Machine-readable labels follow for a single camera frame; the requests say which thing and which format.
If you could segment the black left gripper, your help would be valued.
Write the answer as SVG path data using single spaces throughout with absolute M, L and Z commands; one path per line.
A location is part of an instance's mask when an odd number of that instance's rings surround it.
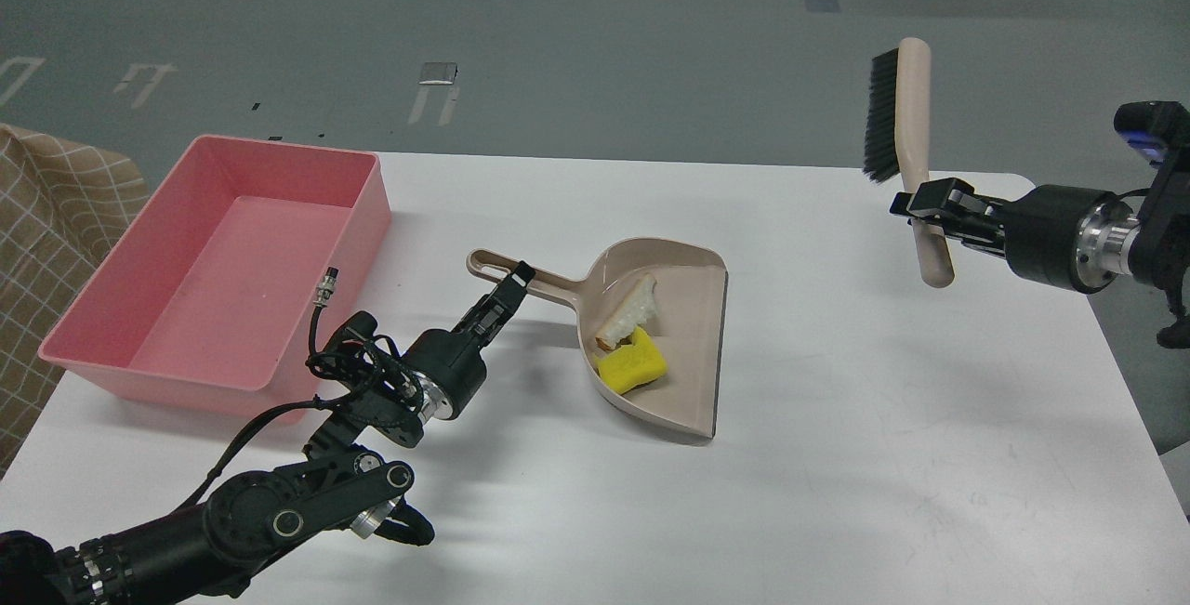
M 536 268 L 519 261 L 494 291 L 480 297 L 452 331 L 430 329 L 403 354 L 403 363 L 438 389 L 441 398 L 434 403 L 436 418 L 455 420 L 471 403 L 487 379 L 482 350 L 518 312 L 534 277 Z

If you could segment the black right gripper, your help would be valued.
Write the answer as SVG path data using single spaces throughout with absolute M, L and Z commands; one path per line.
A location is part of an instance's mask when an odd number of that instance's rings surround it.
M 1044 185 L 1008 202 L 976 193 L 962 177 L 939 177 L 912 195 L 897 194 L 890 214 L 1006 258 L 1009 270 L 1029 282 L 1095 295 L 1135 273 L 1130 250 L 1140 220 L 1126 199 L 1113 191 Z

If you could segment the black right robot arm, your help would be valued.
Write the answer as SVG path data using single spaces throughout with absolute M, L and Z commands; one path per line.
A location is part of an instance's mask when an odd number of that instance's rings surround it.
M 1184 280 L 1189 262 L 1189 117 L 1177 101 L 1117 107 L 1113 127 L 1155 169 L 1138 208 L 1127 193 L 1042 185 L 1016 200 L 987 197 L 959 177 L 901 191 L 890 212 L 938 227 L 942 237 L 1003 258 L 1033 283 L 1095 295 L 1117 276 L 1161 291 L 1172 325 L 1157 333 L 1165 349 L 1185 349 Z

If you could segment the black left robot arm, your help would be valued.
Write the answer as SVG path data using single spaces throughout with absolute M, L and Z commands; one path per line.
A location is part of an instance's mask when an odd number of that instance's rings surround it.
M 192 495 L 171 513 L 56 550 L 27 532 L 4 534 L 5 604 L 178 604 L 196 594 L 234 598 L 259 572 L 322 532 L 430 545 L 436 531 L 405 495 L 414 472 L 361 445 L 367 428 L 416 447 L 432 418 L 451 420 L 487 376 L 482 350 L 527 297 L 536 268 L 511 266 L 455 328 L 425 331 L 399 351 L 361 311 L 327 339 L 318 328 L 338 279 L 324 272 L 311 305 L 306 364 L 340 382 L 343 397 L 282 403 L 252 418 Z M 281 414 L 327 414 L 303 460 L 224 479 L 224 469 Z

